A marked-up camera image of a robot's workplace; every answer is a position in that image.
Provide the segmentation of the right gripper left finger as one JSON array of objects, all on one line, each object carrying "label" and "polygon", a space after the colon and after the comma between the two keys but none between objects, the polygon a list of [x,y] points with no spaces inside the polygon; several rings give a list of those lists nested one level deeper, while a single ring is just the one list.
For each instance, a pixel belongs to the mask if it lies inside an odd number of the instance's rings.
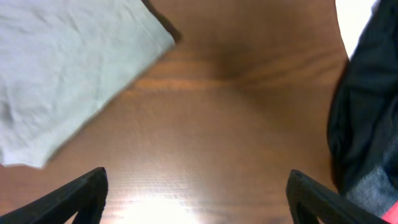
[{"label": "right gripper left finger", "polygon": [[108,194],[108,178],[97,167],[42,198],[1,216],[1,224],[99,224]]}]

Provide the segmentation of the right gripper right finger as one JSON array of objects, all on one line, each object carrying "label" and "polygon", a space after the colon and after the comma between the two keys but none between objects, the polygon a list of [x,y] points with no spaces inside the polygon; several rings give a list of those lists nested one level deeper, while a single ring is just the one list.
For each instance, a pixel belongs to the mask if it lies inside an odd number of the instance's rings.
[{"label": "right gripper right finger", "polygon": [[294,224],[387,224],[299,170],[290,171],[286,196]]}]

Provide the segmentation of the khaki green shorts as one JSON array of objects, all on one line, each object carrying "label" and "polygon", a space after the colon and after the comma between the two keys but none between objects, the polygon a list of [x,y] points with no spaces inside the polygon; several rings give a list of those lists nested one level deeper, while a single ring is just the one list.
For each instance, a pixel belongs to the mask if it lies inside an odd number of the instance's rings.
[{"label": "khaki green shorts", "polygon": [[1,164],[46,165],[174,43],[142,1],[1,0]]}]

